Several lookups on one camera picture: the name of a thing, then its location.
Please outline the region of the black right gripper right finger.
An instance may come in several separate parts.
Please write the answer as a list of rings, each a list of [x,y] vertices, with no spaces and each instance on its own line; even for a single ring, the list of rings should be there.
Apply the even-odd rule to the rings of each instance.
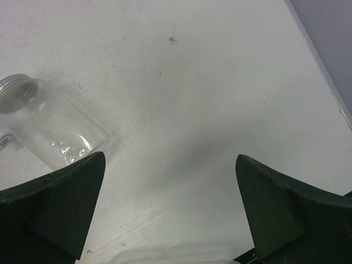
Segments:
[[[321,190],[247,155],[235,172],[259,263],[351,263],[351,193]]]

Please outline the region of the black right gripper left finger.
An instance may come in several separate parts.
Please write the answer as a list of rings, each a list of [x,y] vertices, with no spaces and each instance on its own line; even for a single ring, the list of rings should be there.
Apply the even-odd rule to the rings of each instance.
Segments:
[[[103,152],[1,190],[1,263],[75,263],[106,169]]]

